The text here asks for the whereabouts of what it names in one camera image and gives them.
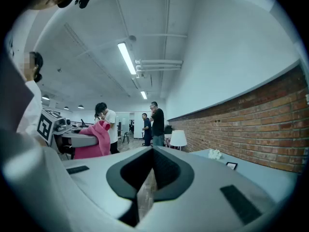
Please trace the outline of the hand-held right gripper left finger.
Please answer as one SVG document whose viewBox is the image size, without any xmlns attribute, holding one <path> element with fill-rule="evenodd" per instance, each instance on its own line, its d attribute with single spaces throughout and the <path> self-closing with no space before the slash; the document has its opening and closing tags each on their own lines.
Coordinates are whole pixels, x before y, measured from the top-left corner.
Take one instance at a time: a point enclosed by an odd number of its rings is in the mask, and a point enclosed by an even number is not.
<svg viewBox="0 0 309 232">
<path fill-rule="evenodd" d="M 83 193 L 99 208 L 103 209 L 113 218 L 121 218 L 130 210 L 132 201 L 119 197 L 111 189 L 106 180 L 106 172 L 115 163 L 129 158 L 145 148 L 146 147 L 138 147 L 104 157 L 64 160 L 62 163 L 66 169 L 82 165 L 89 167 L 89 170 L 72 174 L 71 178 Z M 137 193 L 137 203 L 134 207 L 135 210 L 133 214 L 134 218 L 139 220 L 143 219 L 152 208 L 155 190 L 154 179 L 154 171 L 151 170 Z"/>
</svg>

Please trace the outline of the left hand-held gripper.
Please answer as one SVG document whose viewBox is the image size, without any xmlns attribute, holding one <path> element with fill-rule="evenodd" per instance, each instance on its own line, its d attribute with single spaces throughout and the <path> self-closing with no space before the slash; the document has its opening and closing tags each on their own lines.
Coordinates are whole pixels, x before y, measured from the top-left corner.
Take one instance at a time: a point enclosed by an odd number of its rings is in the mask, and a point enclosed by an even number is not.
<svg viewBox="0 0 309 232">
<path fill-rule="evenodd" d="M 65 155 L 68 160 L 74 158 L 75 147 L 98 144 L 96 136 L 70 132 L 71 129 L 70 120 L 63 117 L 60 112 L 42 109 L 37 133 L 49 147 L 58 154 Z"/>
</svg>

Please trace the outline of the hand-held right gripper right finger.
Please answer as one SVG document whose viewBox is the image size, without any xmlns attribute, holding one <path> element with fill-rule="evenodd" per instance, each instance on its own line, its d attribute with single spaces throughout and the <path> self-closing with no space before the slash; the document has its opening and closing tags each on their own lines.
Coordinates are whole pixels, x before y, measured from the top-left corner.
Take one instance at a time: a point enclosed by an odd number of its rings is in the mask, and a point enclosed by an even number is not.
<svg viewBox="0 0 309 232">
<path fill-rule="evenodd" d="M 274 200 L 257 184 L 221 162 L 191 153 L 163 150 L 187 162 L 194 171 L 191 186 L 177 199 L 155 202 L 139 223 L 145 232 L 243 232 L 251 231 L 236 215 L 220 189 L 235 186 L 262 214 Z"/>
</svg>

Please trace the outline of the pink cloth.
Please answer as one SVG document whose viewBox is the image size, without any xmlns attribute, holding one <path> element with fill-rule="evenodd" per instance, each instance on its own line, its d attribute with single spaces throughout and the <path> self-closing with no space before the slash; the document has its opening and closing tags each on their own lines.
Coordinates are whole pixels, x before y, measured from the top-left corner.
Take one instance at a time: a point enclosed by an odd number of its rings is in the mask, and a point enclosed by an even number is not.
<svg viewBox="0 0 309 232">
<path fill-rule="evenodd" d="M 110 154 L 111 140 L 108 133 L 110 124 L 104 120 L 99 120 L 94 125 L 79 131 L 79 134 L 95 136 L 98 139 L 96 145 L 75 147 L 74 159 L 87 159 L 107 156 Z"/>
</svg>

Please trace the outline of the white flower bunch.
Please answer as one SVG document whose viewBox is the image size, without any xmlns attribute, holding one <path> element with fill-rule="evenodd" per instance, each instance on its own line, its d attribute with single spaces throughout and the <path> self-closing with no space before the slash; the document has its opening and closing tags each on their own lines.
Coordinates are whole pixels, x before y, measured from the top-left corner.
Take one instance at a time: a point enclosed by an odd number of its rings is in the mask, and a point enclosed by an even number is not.
<svg viewBox="0 0 309 232">
<path fill-rule="evenodd" d="M 214 160 L 219 160 L 222 157 L 222 153 L 217 150 L 217 149 L 210 149 L 208 158 L 209 159 L 214 159 Z"/>
</svg>

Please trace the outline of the white shade table lamp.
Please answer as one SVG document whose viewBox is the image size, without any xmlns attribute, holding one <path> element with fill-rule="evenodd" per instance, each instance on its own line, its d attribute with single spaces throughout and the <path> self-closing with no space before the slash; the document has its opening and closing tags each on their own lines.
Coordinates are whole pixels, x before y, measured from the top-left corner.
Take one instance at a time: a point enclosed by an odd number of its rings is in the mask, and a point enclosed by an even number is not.
<svg viewBox="0 0 309 232">
<path fill-rule="evenodd" d="M 177 147 L 180 151 L 187 146 L 187 139 L 183 130 L 174 130 L 171 135 L 170 146 Z"/>
</svg>

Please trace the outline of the long ceiling tube light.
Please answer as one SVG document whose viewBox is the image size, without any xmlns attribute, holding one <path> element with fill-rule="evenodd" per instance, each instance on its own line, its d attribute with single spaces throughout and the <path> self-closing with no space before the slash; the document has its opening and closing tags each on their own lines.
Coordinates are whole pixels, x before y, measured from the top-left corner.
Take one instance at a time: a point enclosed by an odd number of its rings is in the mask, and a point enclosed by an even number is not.
<svg viewBox="0 0 309 232">
<path fill-rule="evenodd" d="M 128 53 L 126 44 L 125 43 L 119 43 L 117 46 L 118 46 L 118 49 L 119 49 L 126 65 L 127 65 L 128 69 L 129 69 L 129 72 L 131 73 L 131 75 L 136 75 L 136 71 L 135 71 L 134 65 L 131 61 L 130 55 Z"/>
</svg>

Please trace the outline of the white ceiling pipes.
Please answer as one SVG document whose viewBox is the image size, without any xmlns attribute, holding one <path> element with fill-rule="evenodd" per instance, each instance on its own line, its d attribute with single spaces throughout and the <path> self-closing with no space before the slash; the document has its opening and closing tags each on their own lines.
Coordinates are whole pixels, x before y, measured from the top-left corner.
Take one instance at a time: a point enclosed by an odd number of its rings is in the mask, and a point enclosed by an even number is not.
<svg viewBox="0 0 309 232">
<path fill-rule="evenodd" d="M 168 59 L 155 59 L 155 60 L 135 60 L 136 72 L 139 77 L 144 77 L 145 74 L 150 72 L 165 72 L 177 71 L 182 68 L 182 60 L 168 60 Z"/>
</svg>

